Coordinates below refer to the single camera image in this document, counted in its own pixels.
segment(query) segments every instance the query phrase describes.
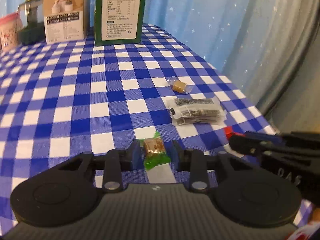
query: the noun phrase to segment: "cardboard box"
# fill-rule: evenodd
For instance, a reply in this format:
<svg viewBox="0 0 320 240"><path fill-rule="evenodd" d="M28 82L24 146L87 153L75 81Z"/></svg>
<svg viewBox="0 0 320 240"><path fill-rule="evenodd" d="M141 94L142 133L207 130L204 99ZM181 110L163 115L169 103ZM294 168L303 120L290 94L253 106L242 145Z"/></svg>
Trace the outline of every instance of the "cardboard box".
<svg viewBox="0 0 320 240"><path fill-rule="evenodd" d="M90 27L90 0L43 0L47 44L83 40Z"/></svg>
<svg viewBox="0 0 320 240"><path fill-rule="evenodd" d="M146 0L96 0L95 45L140 43Z"/></svg>

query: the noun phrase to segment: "packaged snack bar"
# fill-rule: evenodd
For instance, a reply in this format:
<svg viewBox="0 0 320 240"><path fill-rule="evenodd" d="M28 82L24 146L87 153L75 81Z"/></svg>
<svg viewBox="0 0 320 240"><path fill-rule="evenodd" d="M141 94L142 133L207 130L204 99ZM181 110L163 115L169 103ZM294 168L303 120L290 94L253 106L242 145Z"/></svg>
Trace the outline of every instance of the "packaged snack bar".
<svg viewBox="0 0 320 240"><path fill-rule="evenodd" d="M213 121L224 121L226 119L226 112L222 109L216 97L209 99L174 98L169 99L167 105L170 115L174 119L196 118Z"/></svg>
<svg viewBox="0 0 320 240"><path fill-rule="evenodd" d="M190 123L209 123L209 124L215 124L215 125L223 125L224 119L223 118L179 118L175 119L172 118L172 124L174 126L184 125L184 124L190 124Z"/></svg>
<svg viewBox="0 0 320 240"><path fill-rule="evenodd" d="M159 132L156 132L153 138L141 139L140 143L143 143L146 153L146 158L143 162L146 170L150 170L157 165L171 162Z"/></svg>
<svg viewBox="0 0 320 240"><path fill-rule="evenodd" d="M176 91L181 94L189 94L192 90L191 85L187 85L186 83L180 81L177 77L172 76L168 78L167 82L173 91Z"/></svg>

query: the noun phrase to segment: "nutrition label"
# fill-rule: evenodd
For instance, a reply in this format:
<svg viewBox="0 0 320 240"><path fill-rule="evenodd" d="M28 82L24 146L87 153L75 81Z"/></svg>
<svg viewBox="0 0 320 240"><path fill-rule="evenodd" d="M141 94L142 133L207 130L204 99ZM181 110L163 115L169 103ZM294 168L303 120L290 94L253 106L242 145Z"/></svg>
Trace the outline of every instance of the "nutrition label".
<svg viewBox="0 0 320 240"><path fill-rule="evenodd" d="M134 15L135 0L108 0L108 16Z"/></svg>
<svg viewBox="0 0 320 240"><path fill-rule="evenodd" d="M102 0L101 39L135 39L140 0Z"/></svg>

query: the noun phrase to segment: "wrapped candy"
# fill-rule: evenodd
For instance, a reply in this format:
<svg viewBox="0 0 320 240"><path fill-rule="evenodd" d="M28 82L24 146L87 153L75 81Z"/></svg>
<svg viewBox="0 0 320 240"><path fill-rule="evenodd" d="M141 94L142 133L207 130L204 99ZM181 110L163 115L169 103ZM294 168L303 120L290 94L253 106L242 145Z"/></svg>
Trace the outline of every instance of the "wrapped candy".
<svg viewBox="0 0 320 240"><path fill-rule="evenodd" d="M156 132L153 138L141 139L140 143L143 144L146 153L146 158L143 162L146 170L171 162L159 132Z"/></svg>
<svg viewBox="0 0 320 240"><path fill-rule="evenodd" d="M192 90L191 85L187 85L186 83L180 81L179 78L174 76L168 78L167 82L173 91L181 94L189 94Z"/></svg>

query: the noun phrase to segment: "blue checkered tablecloth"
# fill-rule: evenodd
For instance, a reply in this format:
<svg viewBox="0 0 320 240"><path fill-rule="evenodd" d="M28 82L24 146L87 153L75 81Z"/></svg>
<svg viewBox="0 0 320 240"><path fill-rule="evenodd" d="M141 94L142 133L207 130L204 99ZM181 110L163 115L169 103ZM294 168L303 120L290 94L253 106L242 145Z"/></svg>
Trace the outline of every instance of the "blue checkered tablecloth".
<svg viewBox="0 0 320 240"><path fill-rule="evenodd" d="M128 147L157 130L165 145L175 139L205 154L230 152L224 126L171 124L169 98L217 96L234 131L274 133L269 123L231 81L163 29L144 25L140 44L94 47L84 41L20 46L0 58L0 234L15 225L12 190L25 179L83 151L103 154ZM190 95L166 87L178 76L194 85ZM172 163L123 172L124 183L188 180ZM210 183L216 185L214 172ZM95 183L102 184L98 172ZM304 201L295 223L310 211Z"/></svg>

